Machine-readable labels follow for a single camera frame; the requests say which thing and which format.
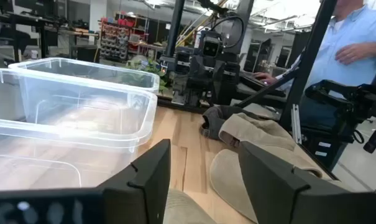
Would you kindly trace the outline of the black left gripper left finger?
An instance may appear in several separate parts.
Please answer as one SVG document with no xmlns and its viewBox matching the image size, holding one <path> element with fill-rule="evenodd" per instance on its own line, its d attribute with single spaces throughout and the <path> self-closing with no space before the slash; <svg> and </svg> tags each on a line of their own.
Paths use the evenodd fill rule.
<svg viewBox="0 0 376 224">
<path fill-rule="evenodd" d="M 163 224 L 170 185 L 171 143 L 163 139 L 99 185 L 104 224 Z"/>
</svg>

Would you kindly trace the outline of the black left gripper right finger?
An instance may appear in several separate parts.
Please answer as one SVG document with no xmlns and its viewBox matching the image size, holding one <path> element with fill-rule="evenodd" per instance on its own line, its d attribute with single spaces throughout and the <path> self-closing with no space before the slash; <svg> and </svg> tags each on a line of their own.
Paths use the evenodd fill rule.
<svg viewBox="0 0 376 224">
<path fill-rule="evenodd" d="M 350 192 L 249 143 L 239 165 L 259 224 L 374 224 L 374 195 Z"/>
</svg>

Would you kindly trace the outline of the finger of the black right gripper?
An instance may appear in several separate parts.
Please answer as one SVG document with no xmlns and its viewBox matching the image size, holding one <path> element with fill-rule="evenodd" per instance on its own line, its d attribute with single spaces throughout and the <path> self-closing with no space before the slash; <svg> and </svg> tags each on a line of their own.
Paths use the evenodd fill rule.
<svg viewBox="0 0 376 224">
<path fill-rule="evenodd" d="M 188 74 L 188 93 L 190 100 L 201 100 L 206 95 L 208 87 L 208 76 L 205 66 L 200 62 L 190 63 Z"/>
<path fill-rule="evenodd" d="M 213 67 L 213 90 L 212 102 L 217 105 L 229 105 L 230 100 L 225 92 L 225 84 L 223 81 L 224 67 L 226 63 L 220 60 L 215 61 Z"/>
</svg>

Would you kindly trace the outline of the dark grey cap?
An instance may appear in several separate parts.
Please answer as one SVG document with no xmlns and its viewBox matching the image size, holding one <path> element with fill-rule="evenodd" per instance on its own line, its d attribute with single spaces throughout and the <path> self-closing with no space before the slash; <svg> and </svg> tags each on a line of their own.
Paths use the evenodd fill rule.
<svg viewBox="0 0 376 224">
<path fill-rule="evenodd" d="M 204 123 L 200 126 L 199 133 L 206 138 L 220 141 L 219 131 L 222 125 L 233 114 L 237 113 L 244 113 L 251 118 L 258 118 L 256 114 L 237 106 L 212 106 L 202 114 Z"/>
</svg>

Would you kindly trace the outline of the beige cap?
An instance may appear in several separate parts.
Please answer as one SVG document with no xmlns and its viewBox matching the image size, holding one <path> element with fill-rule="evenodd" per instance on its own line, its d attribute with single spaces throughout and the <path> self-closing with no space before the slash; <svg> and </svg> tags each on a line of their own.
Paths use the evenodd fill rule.
<svg viewBox="0 0 376 224">
<path fill-rule="evenodd" d="M 221 126 L 218 137 L 227 148 L 212 161 L 209 169 L 211 186 L 226 203 L 255 224 L 258 223 L 257 217 L 244 186 L 236 152 L 241 141 L 252 143 L 316 177 L 325 176 L 308 156 L 296 152 L 299 149 L 297 143 L 272 120 L 255 119 L 244 113 L 234 114 Z"/>
<path fill-rule="evenodd" d="M 163 224 L 217 224 L 189 195 L 170 189 Z"/>
</svg>

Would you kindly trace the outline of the clear plastic container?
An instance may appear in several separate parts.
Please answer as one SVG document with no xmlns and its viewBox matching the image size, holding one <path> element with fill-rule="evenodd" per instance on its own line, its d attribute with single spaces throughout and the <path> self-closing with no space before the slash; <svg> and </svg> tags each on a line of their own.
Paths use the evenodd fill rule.
<svg viewBox="0 0 376 224">
<path fill-rule="evenodd" d="M 0 190 L 100 184 L 150 139 L 156 107 L 136 87 L 0 68 Z"/>
<path fill-rule="evenodd" d="M 8 67 L 130 85 L 155 94 L 160 90 L 160 77 L 154 73 L 69 58 L 28 60 Z"/>
</svg>

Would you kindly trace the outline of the black laptop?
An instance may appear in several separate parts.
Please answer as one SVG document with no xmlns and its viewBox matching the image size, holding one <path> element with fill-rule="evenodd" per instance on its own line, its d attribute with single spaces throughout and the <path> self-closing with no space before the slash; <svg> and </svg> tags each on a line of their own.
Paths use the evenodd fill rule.
<svg viewBox="0 0 376 224">
<path fill-rule="evenodd" d="M 259 79 L 255 78 L 252 73 L 241 71 L 239 73 L 239 84 L 237 88 L 239 90 L 254 93 L 260 91 L 262 88 L 265 88 L 266 84 L 261 82 Z M 268 95 L 276 96 L 280 98 L 285 98 L 286 94 L 281 90 L 273 90 L 268 93 Z"/>
</svg>

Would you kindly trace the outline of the small green plant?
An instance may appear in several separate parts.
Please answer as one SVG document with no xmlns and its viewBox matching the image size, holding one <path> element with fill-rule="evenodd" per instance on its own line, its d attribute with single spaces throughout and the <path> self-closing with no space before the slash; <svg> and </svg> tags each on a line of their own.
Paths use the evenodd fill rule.
<svg viewBox="0 0 376 224">
<path fill-rule="evenodd" d="M 164 91 L 168 91 L 170 84 L 167 80 L 165 69 L 162 68 L 161 65 L 155 60 L 148 59 L 143 55 L 135 55 L 127 61 L 125 67 L 133 70 L 141 70 L 144 72 L 149 72 L 158 75 L 160 77 L 160 94 L 162 95 L 164 94 Z"/>
</svg>

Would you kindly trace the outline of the person's hand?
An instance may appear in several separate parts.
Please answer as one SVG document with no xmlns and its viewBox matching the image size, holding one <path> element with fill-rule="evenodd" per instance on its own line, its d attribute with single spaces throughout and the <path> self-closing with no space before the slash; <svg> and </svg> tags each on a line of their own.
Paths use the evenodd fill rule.
<svg viewBox="0 0 376 224">
<path fill-rule="evenodd" d="M 347 45 L 338 50 L 335 55 L 335 59 L 344 65 L 367 58 L 376 58 L 376 42 Z"/>
<path fill-rule="evenodd" d="M 271 76 L 269 73 L 256 72 L 253 74 L 254 78 L 261 81 L 265 85 L 271 85 L 278 81 L 277 78 Z"/>
</svg>

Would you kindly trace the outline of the shelf with red bins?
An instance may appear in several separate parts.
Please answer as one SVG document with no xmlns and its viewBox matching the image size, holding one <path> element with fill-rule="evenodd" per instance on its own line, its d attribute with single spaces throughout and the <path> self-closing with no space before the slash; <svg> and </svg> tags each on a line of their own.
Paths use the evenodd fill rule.
<svg viewBox="0 0 376 224">
<path fill-rule="evenodd" d="M 126 62 L 138 54 L 139 44 L 149 35 L 149 18 L 132 12 L 102 17 L 98 25 L 99 56 L 114 62 Z"/>
</svg>

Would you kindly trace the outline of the silver aluminium extrusion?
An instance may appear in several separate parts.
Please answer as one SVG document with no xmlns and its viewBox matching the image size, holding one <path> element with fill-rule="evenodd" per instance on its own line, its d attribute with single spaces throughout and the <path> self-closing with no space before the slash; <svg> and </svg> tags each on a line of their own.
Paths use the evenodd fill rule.
<svg viewBox="0 0 376 224">
<path fill-rule="evenodd" d="M 300 125 L 300 114 L 299 114 L 299 106 L 296 104 L 293 104 L 291 108 L 291 128 L 292 128 L 292 136 L 293 136 L 294 141 L 297 144 L 301 144 L 302 135 L 301 135 L 301 125 Z"/>
</svg>

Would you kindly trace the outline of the black machine assembly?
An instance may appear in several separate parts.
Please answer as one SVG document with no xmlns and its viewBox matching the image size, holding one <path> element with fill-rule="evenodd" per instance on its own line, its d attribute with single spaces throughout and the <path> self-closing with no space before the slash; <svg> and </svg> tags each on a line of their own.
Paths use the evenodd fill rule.
<svg viewBox="0 0 376 224">
<path fill-rule="evenodd" d="M 368 153 L 376 150 L 376 130 L 366 141 L 356 130 L 358 124 L 376 118 L 376 76 L 371 84 L 347 86 L 331 80 L 311 85 L 305 95 L 319 105 L 330 106 L 333 125 L 305 124 L 304 147 L 328 171 L 334 169 L 347 144 L 363 144 Z"/>
</svg>

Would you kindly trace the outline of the person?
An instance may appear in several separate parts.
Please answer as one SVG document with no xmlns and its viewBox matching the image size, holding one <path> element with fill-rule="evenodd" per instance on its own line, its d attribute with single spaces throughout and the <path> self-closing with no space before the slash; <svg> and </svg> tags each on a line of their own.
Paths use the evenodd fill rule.
<svg viewBox="0 0 376 224">
<path fill-rule="evenodd" d="M 347 86 L 371 84 L 376 76 L 376 58 L 349 65 L 335 59 L 341 48 L 363 42 L 376 42 L 376 9 L 368 7 L 363 0 L 337 0 L 334 17 L 323 37 L 305 89 L 322 80 Z"/>
</svg>

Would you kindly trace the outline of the dark workbench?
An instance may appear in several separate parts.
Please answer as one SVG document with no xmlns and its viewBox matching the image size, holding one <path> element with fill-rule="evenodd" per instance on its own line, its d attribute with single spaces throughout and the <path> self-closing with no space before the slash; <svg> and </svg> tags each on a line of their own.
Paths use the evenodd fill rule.
<svg viewBox="0 0 376 224">
<path fill-rule="evenodd" d="M 74 35 L 74 36 L 87 36 L 87 37 L 93 37 L 94 42 L 99 39 L 99 33 L 93 32 L 90 30 L 84 30 L 84 29 L 75 29 L 75 28 L 67 28 L 60 26 L 59 20 L 50 20 L 45 19 L 43 17 L 37 17 L 37 16 L 28 16 L 28 15 L 22 15 L 22 14 L 16 14 L 13 12 L 7 12 L 4 14 L 0 14 L 0 23 L 3 24 L 9 24 L 12 30 L 12 38 L 14 39 L 13 44 L 13 53 L 14 53 L 14 61 L 19 62 L 20 61 L 20 53 L 17 45 L 19 44 L 19 39 L 16 37 L 16 25 L 25 25 L 25 26 L 31 26 L 31 27 L 38 27 L 39 28 L 39 34 L 40 34 L 40 49 L 41 49 L 41 57 L 46 57 L 46 48 L 47 48 L 47 41 L 45 37 L 45 32 L 56 32 L 67 34 L 67 35 Z"/>
</svg>

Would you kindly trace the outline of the black metal frame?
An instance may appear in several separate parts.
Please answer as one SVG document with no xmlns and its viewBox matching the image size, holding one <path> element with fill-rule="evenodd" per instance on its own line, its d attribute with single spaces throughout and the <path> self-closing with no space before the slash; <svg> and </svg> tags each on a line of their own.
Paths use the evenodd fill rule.
<svg viewBox="0 0 376 224">
<path fill-rule="evenodd" d="M 211 2 L 211 0 L 198 0 L 203 8 L 210 9 L 214 12 L 216 12 L 220 18 L 216 20 L 216 25 L 220 25 L 225 21 L 230 20 L 237 20 L 240 23 L 240 32 L 239 35 L 234 38 L 234 43 L 231 45 L 224 45 L 224 42 L 222 40 L 222 50 L 221 52 L 224 52 L 224 54 L 227 55 L 235 55 L 236 61 L 238 59 L 238 53 L 240 52 L 239 48 L 242 44 L 242 39 L 245 34 L 245 30 L 247 28 L 247 23 L 249 21 L 249 14 L 247 12 L 243 11 L 237 11 L 233 12 L 230 11 L 226 7 L 222 7 L 220 4 L 215 4 Z M 311 30 L 311 35 L 309 37 L 308 43 L 306 47 L 303 49 L 300 57 L 300 61 L 298 62 L 298 65 L 295 66 L 292 70 L 290 70 L 288 73 L 285 74 L 285 76 L 281 79 L 279 79 L 276 83 L 271 84 L 269 86 L 266 86 L 265 88 L 262 88 L 260 91 L 257 91 L 255 94 L 250 95 L 245 100 L 241 101 L 237 104 L 240 108 L 245 108 L 246 106 L 249 106 L 251 103 L 258 103 L 262 100 L 266 95 L 268 95 L 269 92 L 276 90 L 278 87 L 282 86 L 283 84 L 286 84 L 289 81 L 293 82 L 292 89 L 290 90 L 290 93 L 287 97 L 287 101 L 284 104 L 283 113 L 278 120 L 279 124 L 286 130 L 291 130 L 291 108 L 293 104 L 298 105 L 300 101 L 300 95 L 304 91 L 305 83 L 309 77 L 310 70 L 312 69 L 314 60 L 316 58 L 316 55 L 318 53 L 319 47 L 321 45 L 321 41 L 323 39 L 324 33 L 326 31 L 326 26 L 331 18 L 331 13 L 333 7 L 336 5 L 337 0 L 324 0 L 324 2 L 321 3 L 319 11 L 316 15 L 316 20 L 314 22 L 314 25 Z M 177 34 L 178 34 L 178 28 L 181 24 L 181 16 L 183 11 L 183 6 L 185 4 L 185 0 L 176 0 L 175 1 L 175 7 L 173 11 L 173 17 L 172 17 L 172 24 L 170 29 L 170 36 L 168 40 L 168 45 L 165 50 L 165 54 L 161 56 L 161 61 L 164 65 L 166 65 L 166 69 L 169 72 L 174 72 L 175 67 L 177 64 L 176 60 L 176 47 L 177 47 Z M 201 47 L 201 36 L 199 38 L 199 47 L 196 50 L 200 50 Z M 204 112 L 204 109 L 198 107 L 198 108 L 191 108 L 191 107 L 185 107 L 182 105 L 177 105 L 172 103 L 171 100 L 164 100 L 160 99 L 158 102 L 158 105 L 164 106 L 167 108 L 173 108 L 176 110 L 182 110 L 182 111 L 189 111 L 192 113 L 202 113 Z"/>
</svg>

